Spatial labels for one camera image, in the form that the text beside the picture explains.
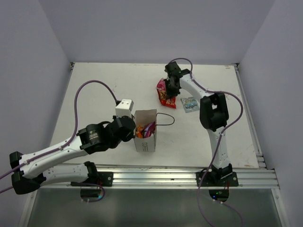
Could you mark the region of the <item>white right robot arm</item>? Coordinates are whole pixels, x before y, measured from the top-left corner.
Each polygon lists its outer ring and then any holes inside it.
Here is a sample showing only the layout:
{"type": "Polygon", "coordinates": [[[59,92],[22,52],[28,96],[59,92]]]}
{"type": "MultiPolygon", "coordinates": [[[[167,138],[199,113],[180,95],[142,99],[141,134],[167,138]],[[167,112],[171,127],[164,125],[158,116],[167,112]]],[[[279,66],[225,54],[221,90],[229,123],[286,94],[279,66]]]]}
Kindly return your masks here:
{"type": "Polygon", "coordinates": [[[165,66],[166,96],[173,98],[184,89],[199,102],[199,120],[209,135],[212,160],[206,170],[197,172],[199,186],[220,186],[232,175],[224,129],[229,120],[226,98],[223,93],[203,88],[193,77],[192,71],[182,70],[176,61],[165,66]]]}

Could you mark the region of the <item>red snack packet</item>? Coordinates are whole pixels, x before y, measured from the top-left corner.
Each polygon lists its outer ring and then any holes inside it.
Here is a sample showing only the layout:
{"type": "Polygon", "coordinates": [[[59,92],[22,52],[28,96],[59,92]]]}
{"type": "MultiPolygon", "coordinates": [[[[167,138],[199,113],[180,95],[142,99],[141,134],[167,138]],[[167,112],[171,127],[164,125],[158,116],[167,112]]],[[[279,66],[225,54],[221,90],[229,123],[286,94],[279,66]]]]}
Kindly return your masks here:
{"type": "Polygon", "coordinates": [[[176,98],[167,98],[167,94],[165,90],[157,89],[158,99],[160,104],[165,107],[176,109],[176,98]]]}

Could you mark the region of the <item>white paper coffee bag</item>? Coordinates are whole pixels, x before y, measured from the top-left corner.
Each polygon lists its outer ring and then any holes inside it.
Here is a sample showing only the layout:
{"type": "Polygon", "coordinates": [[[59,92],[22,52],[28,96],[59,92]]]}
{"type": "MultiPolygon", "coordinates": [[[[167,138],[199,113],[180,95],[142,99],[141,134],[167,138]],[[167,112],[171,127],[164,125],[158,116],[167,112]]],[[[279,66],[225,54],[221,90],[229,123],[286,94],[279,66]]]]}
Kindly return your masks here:
{"type": "Polygon", "coordinates": [[[135,148],[138,153],[140,153],[140,152],[141,153],[145,153],[145,152],[152,153],[152,152],[155,152],[155,149],[156,149],[157,127],[173,125],[175,123],[175,118],[170,114],[157,112],[156,109],[137,110],[137,111],[135,111],[135,114],[134,114],[134,122],[135,122],[136,126],[140,125],[140,126],[144,126],[144,127],[151,122],[156,122],[155,132],[150,137],[141,139],[141,138],[138,138],[135,136],[135,138],[134,138],[135,148]],[[171,123],[157,123],[157,117],[159,115],[164,115],[164,116],[170,117],[172,119],[172,122],[171,123]]]}

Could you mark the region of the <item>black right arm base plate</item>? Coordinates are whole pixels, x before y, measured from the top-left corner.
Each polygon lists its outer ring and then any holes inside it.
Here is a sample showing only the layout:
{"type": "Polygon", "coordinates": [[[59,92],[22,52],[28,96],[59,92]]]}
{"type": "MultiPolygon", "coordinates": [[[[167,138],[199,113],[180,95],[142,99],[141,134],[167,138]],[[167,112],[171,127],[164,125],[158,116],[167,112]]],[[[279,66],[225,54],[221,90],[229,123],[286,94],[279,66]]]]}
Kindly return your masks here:
{"type": "Polygon", "coordinates": [[[239,186],[236,172],[232,172],[223,178],[215,176],[212,172],[207,172],[202,180],[201,187],[237,187],[239,186]]]}

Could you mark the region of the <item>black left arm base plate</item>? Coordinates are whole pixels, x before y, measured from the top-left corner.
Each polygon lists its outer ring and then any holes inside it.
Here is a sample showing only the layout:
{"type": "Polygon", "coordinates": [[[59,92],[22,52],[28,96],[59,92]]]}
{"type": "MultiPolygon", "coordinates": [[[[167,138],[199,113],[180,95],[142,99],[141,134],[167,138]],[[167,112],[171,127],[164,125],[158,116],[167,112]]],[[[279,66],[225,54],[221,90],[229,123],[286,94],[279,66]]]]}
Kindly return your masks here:
{"type": "Polygon", "coordinates": [[[111,187],[114,179],[113,172],[98,172],[96,177],[89,177],[82,183],[71,182],[71,186],[102,186],[111,187]]]}

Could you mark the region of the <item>orange Fox's fruits candy bag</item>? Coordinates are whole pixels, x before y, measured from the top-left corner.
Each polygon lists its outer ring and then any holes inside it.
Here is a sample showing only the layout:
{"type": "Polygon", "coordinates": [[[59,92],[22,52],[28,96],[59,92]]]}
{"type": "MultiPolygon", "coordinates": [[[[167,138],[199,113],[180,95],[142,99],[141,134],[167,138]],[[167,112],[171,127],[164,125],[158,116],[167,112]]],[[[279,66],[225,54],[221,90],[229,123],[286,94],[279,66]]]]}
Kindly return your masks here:
{"type": "Polygon", "coordinates": [[[140,126],[140,125],[136,126],[135,136],[143,139],[144,138],[144,129],[145,129],[144,126],[140,126]]]}

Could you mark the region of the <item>silver mints sachet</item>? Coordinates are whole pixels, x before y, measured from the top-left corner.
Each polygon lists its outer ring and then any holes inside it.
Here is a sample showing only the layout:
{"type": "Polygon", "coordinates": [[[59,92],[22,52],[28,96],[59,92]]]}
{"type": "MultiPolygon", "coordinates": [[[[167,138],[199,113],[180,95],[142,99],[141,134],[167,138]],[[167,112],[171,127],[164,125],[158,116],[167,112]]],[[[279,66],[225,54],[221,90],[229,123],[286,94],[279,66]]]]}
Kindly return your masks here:
{"type": "Polygon", "coordinates": [[[181,98],[185,113],[199,111],[199,104],[194,97],[181,98]]]}

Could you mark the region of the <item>purple Fox's berries candy bag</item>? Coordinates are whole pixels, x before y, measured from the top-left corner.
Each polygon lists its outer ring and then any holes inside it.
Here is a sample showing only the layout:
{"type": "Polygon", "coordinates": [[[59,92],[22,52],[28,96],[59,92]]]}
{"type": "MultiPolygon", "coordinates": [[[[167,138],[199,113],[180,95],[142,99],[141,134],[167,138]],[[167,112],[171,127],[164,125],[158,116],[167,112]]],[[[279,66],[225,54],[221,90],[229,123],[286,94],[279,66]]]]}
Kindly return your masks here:
{"type": "Polygon", "coordinates": [[[150,137],[152,134],[154,134],[155,129],[156,129],[156,122],[151,122],[147,124],[143,130],[143,137],[144,138],[150,137]]]}

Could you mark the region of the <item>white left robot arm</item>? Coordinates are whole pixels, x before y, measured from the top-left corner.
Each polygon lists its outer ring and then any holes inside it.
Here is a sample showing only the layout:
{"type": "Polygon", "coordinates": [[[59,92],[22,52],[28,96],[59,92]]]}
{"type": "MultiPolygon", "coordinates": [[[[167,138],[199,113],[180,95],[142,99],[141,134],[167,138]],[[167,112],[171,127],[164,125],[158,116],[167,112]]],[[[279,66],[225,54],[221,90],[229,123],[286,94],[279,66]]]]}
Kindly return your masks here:
{"type": "Polygon", "coordinates": [[[135,122],[128,116],[114,117],[112,122],[89,124],[67,141],[31,154],[10,154],[12,187],[16,194],[34,192],[41,186],[70,182],[73,186],[99,186],[101,179],[92,162],[76,166],[62,163],[96,152],[115,149],[120,142],[134,138],[135,122]]]}

